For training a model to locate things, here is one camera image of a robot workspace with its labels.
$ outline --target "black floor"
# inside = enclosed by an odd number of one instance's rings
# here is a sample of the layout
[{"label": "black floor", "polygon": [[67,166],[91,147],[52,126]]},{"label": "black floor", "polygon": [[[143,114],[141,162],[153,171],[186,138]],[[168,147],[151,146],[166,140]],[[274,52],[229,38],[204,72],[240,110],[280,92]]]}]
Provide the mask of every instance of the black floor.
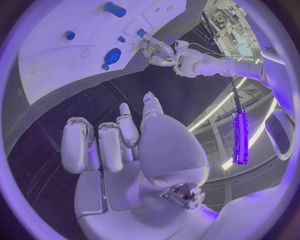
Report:
[{"label": "black floor", "polygon": [[[193,30],[182,39],[211,47]],[[8,156],[11,171],[28,202],[51,227],[67,239],[86,239],[74,213],[79,176],[67,173],[61,164],[60,146],[67,120],[84,117],[97,132],[99,124],[115,122],[120,115],[119,105],[127,103],[139,128],[143,96],[151,91],[165,114],[187,126],[216,99],[226,84],[220,75],[187,78],[176,75],[171,67],[150,65],[143,72],[85,89],[47,111],[28,128]],[[12,229],[17,227],[17,223],[12,225]]]}]

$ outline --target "white robotic arm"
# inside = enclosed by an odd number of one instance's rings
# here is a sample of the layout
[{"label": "white robotic arm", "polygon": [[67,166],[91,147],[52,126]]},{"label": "white robotic arm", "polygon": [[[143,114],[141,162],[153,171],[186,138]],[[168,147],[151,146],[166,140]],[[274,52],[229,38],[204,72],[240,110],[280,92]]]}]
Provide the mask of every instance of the white robotic arm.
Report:
[{"label": "white robotic arm", "polygon": [[176,74],[194,78],[197,75],[212,76],[220,74],[226,77],[235,75],[260,81],[269,87],[264,65],[248,61],[235,61],[230,57],[214,57],[189,48],[191,43],[177,40],[176,54],[172,48],[149,36],[144,30],[137,33],[143,38],[141,51],[152,65],[173,67]]}]

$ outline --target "white panel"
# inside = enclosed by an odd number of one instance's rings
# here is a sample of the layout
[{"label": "white panel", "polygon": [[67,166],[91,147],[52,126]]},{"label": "white panel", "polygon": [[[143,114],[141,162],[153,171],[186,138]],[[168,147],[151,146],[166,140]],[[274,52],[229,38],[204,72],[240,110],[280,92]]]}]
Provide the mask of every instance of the white panel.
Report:
[{"label": "white panel", "polygon": [[[64,85],[105,73],[104,57],[113,48],[122,53],[108,72],[123,69],[140,49],[139,29],[153,35],[186,9],[185,0],[115,0],[127,11],[119,18],[104,11],[106,2],[63,0],[24,40],[18,61],[29,104]],[[170,4],[171,10],[164,10]],[[163,13],[163,18],[156,16]],[[73,40],[66,39],[67,31],[75,33]],[[120,36],[126,42],[118,41]]]}]

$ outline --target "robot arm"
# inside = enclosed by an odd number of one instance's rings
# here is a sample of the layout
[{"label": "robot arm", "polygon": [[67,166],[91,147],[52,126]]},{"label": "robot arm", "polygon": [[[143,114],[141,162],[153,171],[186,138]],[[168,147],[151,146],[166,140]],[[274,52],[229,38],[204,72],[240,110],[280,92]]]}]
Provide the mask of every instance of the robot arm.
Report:
[{"label": "robot arm", "polygon": [[143,38],[141,51],[152,65],[173,67],[176,74],[188,78],[197,75],[212,76],[220,74],[226,77],[235,75],[260,81],[269,87],[264,65],[247,61],[235,61],[230,57],[214,57],[190,49],[187,41],[175,42],[176,54],[172,48],[149,36],[140,29],[137,34]]}]

